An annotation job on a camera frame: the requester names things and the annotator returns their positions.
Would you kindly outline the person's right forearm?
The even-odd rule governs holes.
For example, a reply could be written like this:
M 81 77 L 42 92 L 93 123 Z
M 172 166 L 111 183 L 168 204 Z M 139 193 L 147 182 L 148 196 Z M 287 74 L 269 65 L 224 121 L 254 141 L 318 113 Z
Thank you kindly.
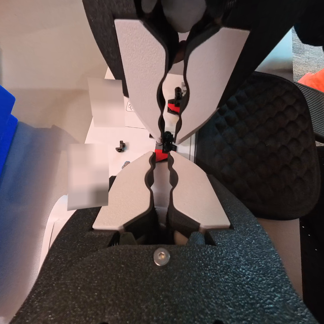
M 324 1 L 312 1 L 294 29 L 303 44 L 324 47 Z

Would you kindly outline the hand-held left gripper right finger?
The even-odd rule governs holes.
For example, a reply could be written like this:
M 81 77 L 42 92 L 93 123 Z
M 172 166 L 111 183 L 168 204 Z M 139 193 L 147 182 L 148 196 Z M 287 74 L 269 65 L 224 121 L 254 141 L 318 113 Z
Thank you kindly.
M 176 152 L 168 154 L 168 225 L 180 233 L 228 229 L 230 221 L 206 173 Z

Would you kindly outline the blue plastic bin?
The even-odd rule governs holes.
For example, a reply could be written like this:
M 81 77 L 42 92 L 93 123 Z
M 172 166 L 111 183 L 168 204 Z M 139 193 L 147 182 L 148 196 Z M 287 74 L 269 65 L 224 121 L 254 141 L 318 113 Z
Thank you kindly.
M 0 173 L 2 173 L 18 124 L 18 119 L 11 114 L 15 101 L 15 97 L 0 86 Z

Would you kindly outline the black mesh chair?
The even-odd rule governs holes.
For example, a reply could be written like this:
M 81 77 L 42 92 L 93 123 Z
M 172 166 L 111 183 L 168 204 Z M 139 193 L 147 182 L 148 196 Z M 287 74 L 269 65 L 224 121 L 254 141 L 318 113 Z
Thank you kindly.
M 294 83 L 302 91 L 307 101 L 315 140 L 324 144 L 324 93 L 304 84 Z

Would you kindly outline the person's right hand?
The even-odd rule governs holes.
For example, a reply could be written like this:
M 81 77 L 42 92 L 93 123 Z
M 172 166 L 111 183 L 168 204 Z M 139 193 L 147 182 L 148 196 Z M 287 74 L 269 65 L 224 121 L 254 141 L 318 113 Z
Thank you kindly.
M 187 46 L 186 40 L 182 40 L 182 41 L 179 42 L 177 53 L 175 55 L 173 64 L 176 64 L 176 63 L 179 63 L 179 62 L 183 61 L 186 46 Z

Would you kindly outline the white instruction booklet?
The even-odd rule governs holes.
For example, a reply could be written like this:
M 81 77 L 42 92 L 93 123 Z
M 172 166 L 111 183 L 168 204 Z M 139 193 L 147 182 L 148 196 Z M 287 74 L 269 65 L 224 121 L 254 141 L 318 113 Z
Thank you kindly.
M 153 151 L 153 139 L 149 138 L 149 132 L 136 116 L 130 101 L 124 98 L 125 105 L 125 126 L 120 127 L 99 127 L 91 120 L 85 144 L 105 143 L 110 149 L 109 152 L 109 175 L 115 176 L 128 163 L 134 161 L 147 151 Z M 125 152 L 118 153 L 115 148 L 119 147 L 119 141 L 126 143 Z M 161 224 L 166 223 L 167 207 L 169 204 L 169 194 L 167 189 L 171 189 L 168 182 L 167 162 L 158 162 L 154 170 L 155 182 L 152 186 L 154 201 Z M 44 232 L 42 251 L 38 272 L 40 272 L 43 262 L 50 250 L 51 245 L 59 234 L 60 230 L 73 215 L 75 210 L 68 208 L 68 195 L 63 195 L 55 203 Z

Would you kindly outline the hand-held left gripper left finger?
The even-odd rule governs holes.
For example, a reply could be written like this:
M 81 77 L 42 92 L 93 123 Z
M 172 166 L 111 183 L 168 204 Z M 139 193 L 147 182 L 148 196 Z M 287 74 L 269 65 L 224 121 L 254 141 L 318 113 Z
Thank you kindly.
M 94 230 L 124 231 L 136 221 L 155 212 L 155 152 L 148 151 L 125 166 L 115 177 L 109 190 L 108 205 L 101 207 Z

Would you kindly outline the orange cloth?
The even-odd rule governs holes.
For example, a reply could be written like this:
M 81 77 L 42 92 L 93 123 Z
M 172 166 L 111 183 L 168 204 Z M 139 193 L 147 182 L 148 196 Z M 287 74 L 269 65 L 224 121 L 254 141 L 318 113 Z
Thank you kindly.
M 306 73 L 298 80 L 298 83 L 324 92 L 324 69 L 313 74 L 310 72 Z

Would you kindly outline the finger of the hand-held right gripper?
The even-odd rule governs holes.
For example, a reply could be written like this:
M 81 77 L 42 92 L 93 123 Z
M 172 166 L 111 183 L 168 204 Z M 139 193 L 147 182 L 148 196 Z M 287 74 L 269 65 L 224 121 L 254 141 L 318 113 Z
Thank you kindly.
M 161 141 L 168 49 L 156 28 L 139 19 L 115 19 L 129 99 L 136 115 L 156 141 Z
M 249 30 L 210 26 L 188 41 L 183 72 L 187 91 L 176 124 L 176 144 L 216 112 L 249 34 Z

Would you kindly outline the red and black brick assembly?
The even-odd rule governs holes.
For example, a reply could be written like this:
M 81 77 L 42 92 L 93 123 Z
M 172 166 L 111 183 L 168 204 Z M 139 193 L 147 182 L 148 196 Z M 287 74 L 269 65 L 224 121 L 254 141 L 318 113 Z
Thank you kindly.
M 177 152 L 177 146 L 173 143 L 173 134 L 166 131 L 162 136 L 162 143 L 156 143 L 156 163 L 168 160 L 168 153 L 171 151 Z

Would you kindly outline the black padded chair seat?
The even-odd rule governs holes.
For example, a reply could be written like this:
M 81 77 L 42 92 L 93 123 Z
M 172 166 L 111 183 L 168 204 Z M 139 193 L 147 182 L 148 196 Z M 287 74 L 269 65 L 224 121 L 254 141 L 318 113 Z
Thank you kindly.
M 298 86 L 254 72 L 199 130 L 196 164 L 257 217 L 293 220 L 321 191 L 311 115 Z

